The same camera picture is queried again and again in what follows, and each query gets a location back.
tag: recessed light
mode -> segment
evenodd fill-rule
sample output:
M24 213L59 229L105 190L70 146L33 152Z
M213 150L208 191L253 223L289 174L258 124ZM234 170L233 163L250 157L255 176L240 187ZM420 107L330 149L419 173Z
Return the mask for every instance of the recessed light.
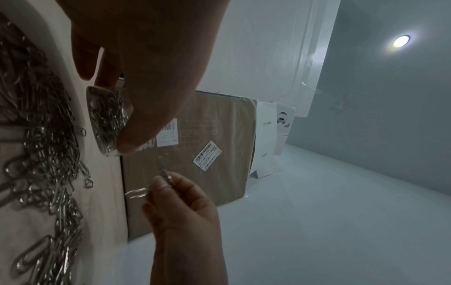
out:
M409 40L410 40L410 37L409 37L409 36L402 36L402 37L399 37L399 38L397 38L397 39L395 40L395 42L393 43L393 46L394 46L394 47L402 47L402 46L405 46L405 45L409 42Z

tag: brown cardboard box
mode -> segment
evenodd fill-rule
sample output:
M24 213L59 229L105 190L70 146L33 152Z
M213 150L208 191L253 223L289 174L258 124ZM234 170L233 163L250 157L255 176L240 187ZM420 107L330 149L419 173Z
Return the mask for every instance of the brown cardboard box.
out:
M122 157L125 191L148 187L158 175L157 158L168 170L195 181L219 206L244 195L255 139L253 100L195 92L177 116L179 143ZM204 171L193 163L213 141L222 153ZM129 240L152 231L141 213L145 198L127 199Z

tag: hand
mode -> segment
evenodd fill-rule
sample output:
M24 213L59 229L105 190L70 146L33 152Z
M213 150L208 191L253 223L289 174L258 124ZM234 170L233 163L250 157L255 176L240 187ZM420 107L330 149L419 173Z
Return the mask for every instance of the hand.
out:
M151 285L226 285L216 206L193 181L171 172L174 187L155 177L143 213L154 228Z
M122 154L155 137L188 101L210 59L229 0L57 0L72 21L79 75L113 89L124 73L133 113Z

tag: white floor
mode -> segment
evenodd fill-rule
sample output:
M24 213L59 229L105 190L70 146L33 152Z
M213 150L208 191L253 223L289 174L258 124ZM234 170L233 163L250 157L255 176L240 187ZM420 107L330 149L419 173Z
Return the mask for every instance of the white floor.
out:
M279 163L219 208L230 284L451 283L451 197L293 146ZM148 284L154 248L130 243L110 281Z

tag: barcode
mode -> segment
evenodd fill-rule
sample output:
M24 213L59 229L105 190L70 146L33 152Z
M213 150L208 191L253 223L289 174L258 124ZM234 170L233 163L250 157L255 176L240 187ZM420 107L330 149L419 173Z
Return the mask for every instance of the barcode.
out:
M174 121L171 121L169 124L167 124L165 127L164 127L164 130L174 130L175 129L175 126L174 126Z
M207 152L207 150L212 146L211 143L209 143L202 152L196 157L196 162L199 162L199 160L203 157L203 155Z

